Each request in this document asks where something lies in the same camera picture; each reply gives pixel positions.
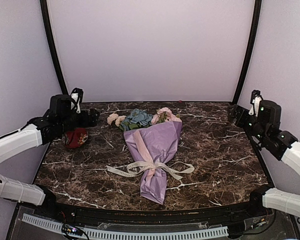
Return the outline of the white fake flower stem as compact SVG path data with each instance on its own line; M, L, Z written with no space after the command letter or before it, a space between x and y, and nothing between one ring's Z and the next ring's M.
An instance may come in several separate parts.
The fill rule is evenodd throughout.
M114 124L119 127L119 125L125 120L126 117L126 115L118 115L117 113L112 113L107 117L107 124L111 125L114 122Z

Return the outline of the blue fake flower stem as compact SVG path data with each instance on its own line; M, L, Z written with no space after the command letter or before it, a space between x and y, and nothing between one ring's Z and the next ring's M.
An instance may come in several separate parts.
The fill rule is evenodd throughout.
M148 128L152 125L152 119L152 114L147 113L145 110L136 108L125 117L125 119L119 124L118 128L123 132L140 128Z

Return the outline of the purple and pink wrapping paper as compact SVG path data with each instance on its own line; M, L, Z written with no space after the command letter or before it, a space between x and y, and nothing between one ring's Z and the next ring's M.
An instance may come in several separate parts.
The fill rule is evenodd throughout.
M145 147L154 163L168 163L177 153L182 131L180 121L157 123L148 128L125 131L124 140L134 161L144 161L140 154L134 133L139 131ZM148 200L162 205L167 189L167 173L161 169L147 169L140 180L140 195Z

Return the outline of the white printed ribbon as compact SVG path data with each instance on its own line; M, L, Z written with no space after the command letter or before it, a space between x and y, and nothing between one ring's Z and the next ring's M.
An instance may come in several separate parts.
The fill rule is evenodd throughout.
M107 166L106 170L110 173L117 174L119 176L127 177L127 178L134 178L139 175L142 175L143 172L149 170L148 174L146 175L146 179L151 179L153 175L155 174L157 169L164 170L168 174L170 174L174 179L176 180L181 180L183 177L180 176L179 174L190 174L192 173L195 168L192 164L189 163L184 163L181 161L177 161L173 163L171 166L175 164L182 164L187 166L186 169L182 171L175 170L169 166L167 166L165 163L162 162L156 162L156 163L149 163L149 162L144 162L144 161L137 161L130 163L126 166L126 171L122 171L118 168Z

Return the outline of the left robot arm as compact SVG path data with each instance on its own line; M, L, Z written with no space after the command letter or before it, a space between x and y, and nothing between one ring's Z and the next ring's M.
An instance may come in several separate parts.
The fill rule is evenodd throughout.
M70 141L85 143L86 128L97 124L100 113L91 108L82 110L82 93L75 89L70 95L58 94L50 99L49 109L43 116L30 119L25 126L0 136L0 164L4 161L53 140L73 133ZM57 218L60 206L52 199L53 194L43 186L28 184L0 174L0 198L40 206L50 218Z

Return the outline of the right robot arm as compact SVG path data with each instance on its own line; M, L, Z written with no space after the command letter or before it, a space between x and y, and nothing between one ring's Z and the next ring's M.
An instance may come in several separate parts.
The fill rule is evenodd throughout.
M280 130L281 106L257 97L251 110L237 104L227 109L228 119L258 140L259 148L268 150L300 176L300 141L289 131ZM250 195L245 213L256 217L264 208L300 218L300 195L263 185Z

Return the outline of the black front rail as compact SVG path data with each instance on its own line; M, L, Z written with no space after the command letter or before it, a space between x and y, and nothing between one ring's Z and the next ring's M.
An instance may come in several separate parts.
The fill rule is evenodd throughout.
M240 198L236 193L224 190L208 197L190 189L169 189L163 204L141 197L137 190L131 189L76 189L74 192L55 191L54 194L56 201L50 200L46 206L17 204L15 219L20 219L22 212L27 212L79 225L97 225L102 221L132 225L208 222L210 225L238 225L241 229L261 219L266 224L283 224L289 220L287 214L278 210L253 206L247 195Z

